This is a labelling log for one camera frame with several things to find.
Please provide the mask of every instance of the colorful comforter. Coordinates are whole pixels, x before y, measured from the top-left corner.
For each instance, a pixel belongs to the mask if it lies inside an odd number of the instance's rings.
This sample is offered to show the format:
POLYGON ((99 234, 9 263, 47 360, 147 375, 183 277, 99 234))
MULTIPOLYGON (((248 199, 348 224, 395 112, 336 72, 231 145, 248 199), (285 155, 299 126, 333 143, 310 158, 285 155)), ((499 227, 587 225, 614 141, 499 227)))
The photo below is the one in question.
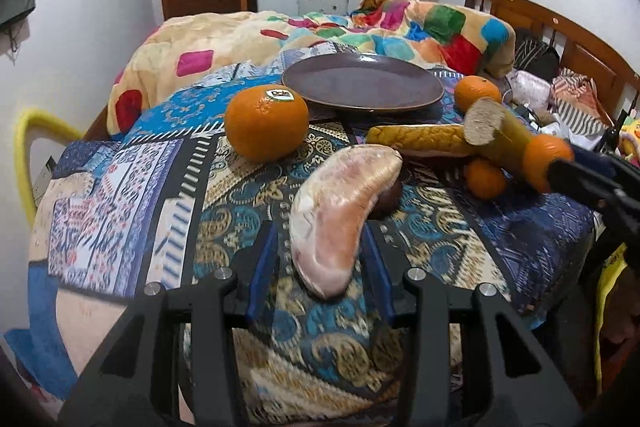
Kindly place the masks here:
POLYGON ((135 52, 111 91, 107 126, 122 137, 147 109, 224 66, 270 63, 281 51, 338 42, 422 67, 495 78, 513 66, 515 34, 475 10, 418 0, 364 0, 351 17, 275 12, 200 14, 165 22, 135 52))

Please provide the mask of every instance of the black bag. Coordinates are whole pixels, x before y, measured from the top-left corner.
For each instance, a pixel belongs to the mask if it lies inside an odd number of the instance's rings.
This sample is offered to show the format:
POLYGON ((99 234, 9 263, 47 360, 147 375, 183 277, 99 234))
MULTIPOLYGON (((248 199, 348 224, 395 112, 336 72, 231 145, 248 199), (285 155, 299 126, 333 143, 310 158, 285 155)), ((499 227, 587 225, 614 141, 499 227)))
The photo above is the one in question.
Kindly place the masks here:
POLYGON ((560 55, 530 30, 516 28, 516 57, 513 67, 544 78, 547 82, 558 76, 560 55))

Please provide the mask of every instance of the metal screw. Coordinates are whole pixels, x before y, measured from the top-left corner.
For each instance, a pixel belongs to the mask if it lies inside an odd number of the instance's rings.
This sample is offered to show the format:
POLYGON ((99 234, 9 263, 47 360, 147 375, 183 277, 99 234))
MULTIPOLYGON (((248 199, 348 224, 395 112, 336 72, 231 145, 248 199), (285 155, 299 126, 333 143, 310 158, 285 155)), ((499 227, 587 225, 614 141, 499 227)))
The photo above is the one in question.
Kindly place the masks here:
POLYGON ((490 282, 481 283, 481 285, 478 286, 478 289, 480 290, 480 293, 485 297, 493 297, 498 293, 498 288, 496 288, 490 282))
POLYGON ((422 268, 413 267, 406 271, 406 276, 409 277, 412 281, 421 281, 425 277, 427 277, 427 272, 425 272, 422 268))
POLYGON ((234 274, 234 271, 231 270, 228 266, 223 266, 218 268, 215 272, 213 272, 213 276, 216 279, 220 279, 221 281, 225 279, 229 279, 234 274))
POLYGON ((164 286, 159 282, 148 282, 145 284, 145 295, 158 295, 163 289, 164 286))

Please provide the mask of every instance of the power outlet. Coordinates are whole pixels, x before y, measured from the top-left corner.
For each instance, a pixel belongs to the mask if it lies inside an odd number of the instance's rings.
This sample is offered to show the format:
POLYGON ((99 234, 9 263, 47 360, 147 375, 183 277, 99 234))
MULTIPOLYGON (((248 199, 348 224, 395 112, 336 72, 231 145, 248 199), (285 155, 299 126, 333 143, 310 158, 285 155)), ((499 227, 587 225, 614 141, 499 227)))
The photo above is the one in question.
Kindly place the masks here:
POLYGON ((49 182, 51 181, 53 169, 56 168, 56 161, 49 156, 49 159, 44 164, 42 171, 36 178, 36 181, 33 182, 33 199, 36 202, 36 207, 40 204, 44 193, 47 191, 47 187, 49 187, 49 182))

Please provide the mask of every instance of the toy food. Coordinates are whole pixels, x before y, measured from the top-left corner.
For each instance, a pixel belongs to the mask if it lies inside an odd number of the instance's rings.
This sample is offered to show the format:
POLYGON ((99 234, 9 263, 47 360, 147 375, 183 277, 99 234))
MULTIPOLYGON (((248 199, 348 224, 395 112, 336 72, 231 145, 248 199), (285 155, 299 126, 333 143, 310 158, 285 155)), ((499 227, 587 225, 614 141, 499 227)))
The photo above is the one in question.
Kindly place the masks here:
POLYGON ((479 200, 493 200, 507 188, 502 169, 484 158, 475 158, 465 167, 466 187, 479 200))
POLYGON ((347 288, 364 222, 401 166, 390 147, 355 145, 329 156, 302 184, 289 214, 291 258, 315 295, 327 299, 347 288))
POLYGON ((551 192, 546 172, 549 164, 557 158, 574 159, 574 150, 562 138, 538 134, 529 141, 524 152, 524 177, 538 192, 551 192))
POLYGON ((524 150, 531 132, 502 104, 490 98, 474 102, 466 112, 465 140, 498 167, 522 176, 524 150))
POLYGON ((367 143, 387 145, 415 156, 469 156, 474 153, 464 127, 449 125, 379 125, 369 129, 367 143))
POLYGON ((498 86, 482 76, 465 76, 453 90, 453 101, 463 113, 467 112, 476 100, 485 96, 498 103, 502 101, 498 86))
POLYGON ((302 145, 308 128, 306 103, 288 87, 250 87, 226 106, 226 138, 252 162, 275 161, 292 153, 302 145))
POLYGON ((387 190, 378 194, 378 201, 373 205, 367 219, 385 219, 393 214, 402 198, 402 182, 400 178, 387 190))

